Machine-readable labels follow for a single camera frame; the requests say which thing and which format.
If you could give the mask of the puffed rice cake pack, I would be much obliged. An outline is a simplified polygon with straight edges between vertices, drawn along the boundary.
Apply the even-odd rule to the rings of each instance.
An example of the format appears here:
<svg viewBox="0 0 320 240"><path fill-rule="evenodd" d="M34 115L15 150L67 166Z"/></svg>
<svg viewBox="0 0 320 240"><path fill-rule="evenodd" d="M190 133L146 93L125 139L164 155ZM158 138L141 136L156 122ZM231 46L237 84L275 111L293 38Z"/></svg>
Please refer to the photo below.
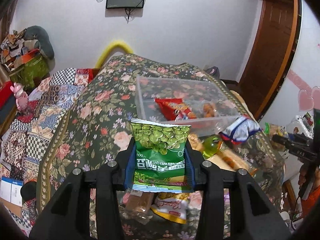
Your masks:
<svg viewBox="0 0 320 240"><path fill-rule="evenodd" d="M195 133L189 134L188 140L193 150L201 153L205 150L202 140Z"/></svg>

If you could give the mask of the red chip bag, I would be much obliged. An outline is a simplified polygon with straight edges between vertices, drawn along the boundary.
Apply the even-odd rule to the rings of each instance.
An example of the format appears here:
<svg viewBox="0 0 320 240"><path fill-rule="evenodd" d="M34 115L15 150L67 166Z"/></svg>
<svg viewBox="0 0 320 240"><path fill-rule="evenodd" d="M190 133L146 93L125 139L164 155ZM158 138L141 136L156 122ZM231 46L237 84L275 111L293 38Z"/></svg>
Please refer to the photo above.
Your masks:
<svg viewBox="0 0 320 240"><path fill-rule="evenodd" d="M184 103L183 99L155 99L161 113L168 121L196 119L196 114Z"/></svg>

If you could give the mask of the clear plastic storage bin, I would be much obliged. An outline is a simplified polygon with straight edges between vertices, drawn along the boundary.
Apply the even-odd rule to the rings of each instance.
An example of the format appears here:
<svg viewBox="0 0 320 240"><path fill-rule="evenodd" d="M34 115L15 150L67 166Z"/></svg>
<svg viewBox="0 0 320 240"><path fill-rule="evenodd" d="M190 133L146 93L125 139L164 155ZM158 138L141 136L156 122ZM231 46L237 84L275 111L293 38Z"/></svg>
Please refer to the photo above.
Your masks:
<svg viewBox="0 0 320 240"><path fill-rule="evenodd" d="M157 98L182 99L196 118L167 120L155 102ZM135 103L138 118L163 124L188 124L190 132L198 137L219 133L240 116L233 94L216 79L197 81L138 76Z"/></svg>

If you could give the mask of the yellow curved tube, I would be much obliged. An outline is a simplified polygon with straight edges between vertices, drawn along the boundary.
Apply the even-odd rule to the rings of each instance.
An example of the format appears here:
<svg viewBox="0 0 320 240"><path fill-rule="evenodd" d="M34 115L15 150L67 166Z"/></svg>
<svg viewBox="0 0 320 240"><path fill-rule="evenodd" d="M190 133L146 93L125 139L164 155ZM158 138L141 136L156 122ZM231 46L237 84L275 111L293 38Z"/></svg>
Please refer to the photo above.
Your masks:
<svg viewBox="0 0 320 240"><path fill-rule="evenodd" d="M99 56L95 69L100 69L104 62L108 59L109 56L115 51L119 50L123 54L133 54L133 49L123 40L114 40L103 50L102 54Z"/></svg>

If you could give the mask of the blue white snack packet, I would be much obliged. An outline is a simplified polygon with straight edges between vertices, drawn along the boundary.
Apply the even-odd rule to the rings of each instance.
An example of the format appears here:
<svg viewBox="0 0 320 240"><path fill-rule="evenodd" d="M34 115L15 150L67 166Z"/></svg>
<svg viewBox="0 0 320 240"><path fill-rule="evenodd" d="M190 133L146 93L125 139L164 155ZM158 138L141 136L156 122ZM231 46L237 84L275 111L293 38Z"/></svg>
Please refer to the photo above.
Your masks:
<svg viewBox="0 0 320 240"><path fill-rule="evenodd" d="M232 124L219 133L224 141L232 144L242 144L246 142L250 136L261 131L260 125L250 118L248 115L241 115Z"/></svg>

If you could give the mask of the green jelly cup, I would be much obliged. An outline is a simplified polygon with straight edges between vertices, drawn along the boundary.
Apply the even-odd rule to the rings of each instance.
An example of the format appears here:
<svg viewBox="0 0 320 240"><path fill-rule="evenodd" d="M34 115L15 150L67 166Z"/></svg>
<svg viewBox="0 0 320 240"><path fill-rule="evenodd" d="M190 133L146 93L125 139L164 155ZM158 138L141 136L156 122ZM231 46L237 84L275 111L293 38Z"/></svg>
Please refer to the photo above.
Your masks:
<svg viewBox="0 0 320 240"><path fill-rule="evenodd" d="M219 135L212 135L206 138L203 142L202 155L204 159L208 159L217 154L221 149L222 139Z"/></svg>

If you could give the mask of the white blue cardboard box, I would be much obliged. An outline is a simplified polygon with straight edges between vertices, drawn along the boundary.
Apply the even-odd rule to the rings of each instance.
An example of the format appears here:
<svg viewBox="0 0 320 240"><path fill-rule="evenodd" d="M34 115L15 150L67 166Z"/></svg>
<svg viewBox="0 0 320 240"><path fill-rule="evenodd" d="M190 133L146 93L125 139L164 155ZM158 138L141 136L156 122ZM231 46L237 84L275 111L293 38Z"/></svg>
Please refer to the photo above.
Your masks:
<svg viewBox="0 0 320 240"><path fill-rule="evenodd" d="M0 198L10 202L11 204L22 207L23 201L21 196L21 188L23 181L11 179L7 177L1 178Z"/></svg>

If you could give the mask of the dark grey cushion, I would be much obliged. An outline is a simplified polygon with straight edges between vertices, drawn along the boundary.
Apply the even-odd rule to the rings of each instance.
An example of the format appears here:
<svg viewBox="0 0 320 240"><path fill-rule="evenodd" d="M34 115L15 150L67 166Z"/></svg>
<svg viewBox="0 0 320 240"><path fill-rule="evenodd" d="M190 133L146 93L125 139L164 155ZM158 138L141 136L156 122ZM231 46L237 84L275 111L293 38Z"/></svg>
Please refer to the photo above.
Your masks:
<svg viewBox="0 0 320 240"><path fill-rule="evenodd" d="M54 58L54 50L49 40L48 33L40 26L33 25L25 29L23 38L25 40L38 40L38 48L43 57L48 60Z"/></svg>

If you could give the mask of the green pea snack bag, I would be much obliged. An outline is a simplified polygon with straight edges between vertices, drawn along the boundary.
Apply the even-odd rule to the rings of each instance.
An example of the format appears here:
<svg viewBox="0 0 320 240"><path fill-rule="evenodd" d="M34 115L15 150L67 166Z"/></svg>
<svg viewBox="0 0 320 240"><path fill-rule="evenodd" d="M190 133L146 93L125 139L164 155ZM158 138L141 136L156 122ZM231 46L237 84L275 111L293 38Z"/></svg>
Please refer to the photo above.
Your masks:
<svg viewBox="0 0 320 240"><path fill-rule="evenodd" d="M190 125L131 120L136 146L133 189L143 192L189 193L185 147Z"/></svg>

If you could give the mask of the yellow white snack bag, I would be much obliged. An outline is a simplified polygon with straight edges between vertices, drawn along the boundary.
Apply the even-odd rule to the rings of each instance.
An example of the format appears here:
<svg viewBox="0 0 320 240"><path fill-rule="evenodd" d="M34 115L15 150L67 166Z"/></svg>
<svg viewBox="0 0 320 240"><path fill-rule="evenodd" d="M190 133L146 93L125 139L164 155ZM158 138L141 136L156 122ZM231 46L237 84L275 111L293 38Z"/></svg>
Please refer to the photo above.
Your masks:
<svg viewBox="0 0 320 240"><path fill-rule="evenodd" d="M178 224L187 221L188 193L161 192L157 194L151 210L158 216Z"/></svg>

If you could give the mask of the pink plush toy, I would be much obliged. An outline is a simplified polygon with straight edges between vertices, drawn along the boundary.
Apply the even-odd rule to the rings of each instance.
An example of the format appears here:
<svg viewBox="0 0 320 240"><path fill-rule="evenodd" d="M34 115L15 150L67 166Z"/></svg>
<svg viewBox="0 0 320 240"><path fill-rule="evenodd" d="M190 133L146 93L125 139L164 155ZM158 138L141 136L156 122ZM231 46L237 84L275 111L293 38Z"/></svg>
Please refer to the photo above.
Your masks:
<svg viewBox="0 0 320 240"><path fill-rule="evenodd" d="M16 99L17 110L20 112L25 111L28 106L29 98L28 94L24 91L23 85L15 82L12 86L10 86L10 90Z"/></svg>

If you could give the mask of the brown cracker roll pack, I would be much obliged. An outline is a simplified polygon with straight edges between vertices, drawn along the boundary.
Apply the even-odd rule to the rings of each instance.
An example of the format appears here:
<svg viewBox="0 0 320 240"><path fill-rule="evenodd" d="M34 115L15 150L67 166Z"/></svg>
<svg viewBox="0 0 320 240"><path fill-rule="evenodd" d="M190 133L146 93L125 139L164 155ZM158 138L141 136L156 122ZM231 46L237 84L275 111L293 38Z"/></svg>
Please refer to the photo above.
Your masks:
<svg viewBox="0 0 320 240"><path fill-rule="evenodd" d="M120 216L123 219L134 219L146 225L152 215L149 214L154 193L127 189L119 206Z"/></svg>

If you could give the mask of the patchwork checkered quilt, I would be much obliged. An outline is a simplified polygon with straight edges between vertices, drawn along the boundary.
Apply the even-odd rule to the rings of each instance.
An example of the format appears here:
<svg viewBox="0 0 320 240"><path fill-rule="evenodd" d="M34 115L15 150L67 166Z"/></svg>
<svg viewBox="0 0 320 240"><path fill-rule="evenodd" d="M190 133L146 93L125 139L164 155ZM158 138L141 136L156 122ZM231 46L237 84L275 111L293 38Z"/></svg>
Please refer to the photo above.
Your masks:
<svg viewBox="0 0 320 240"><path fill-rule="evenodd" d="M36 181L40 162L66 112L94 79L93 69L67 68L45 78L30 93L28 108L17 113L1 141L1 178L31 183L27 200L18 211L8 207L26 235L37 217Z"/></svg>

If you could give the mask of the red flat box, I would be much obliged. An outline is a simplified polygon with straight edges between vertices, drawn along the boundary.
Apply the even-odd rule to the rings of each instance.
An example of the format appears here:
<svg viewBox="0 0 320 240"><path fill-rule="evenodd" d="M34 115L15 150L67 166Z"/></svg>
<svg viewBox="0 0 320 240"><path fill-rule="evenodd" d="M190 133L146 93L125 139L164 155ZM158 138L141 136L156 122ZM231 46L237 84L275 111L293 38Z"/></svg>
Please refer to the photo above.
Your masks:
<svg viewBox="0 0 320 240"><path fill-rule="evenodd" d="M13 85L12 81L7 81L1 85L0 88L0 108L2 108L5 103L12 96L12 91L10 87Z"/></svg>

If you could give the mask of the sandwich cake pack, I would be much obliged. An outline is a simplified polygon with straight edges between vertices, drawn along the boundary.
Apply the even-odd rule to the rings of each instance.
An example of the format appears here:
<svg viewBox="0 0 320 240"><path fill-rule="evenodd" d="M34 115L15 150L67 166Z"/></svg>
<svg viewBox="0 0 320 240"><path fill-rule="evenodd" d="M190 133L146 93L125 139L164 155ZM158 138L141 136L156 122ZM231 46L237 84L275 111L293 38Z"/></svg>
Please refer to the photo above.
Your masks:
<svg viewBox="0 0 320 240"><path fill-rule="evenodd" d="M252 176L254 176L258 171L255 166L240 158L236 153L228 148L219 150L207 160L211 161L223 170L236 171L243 168Z"/></svg>

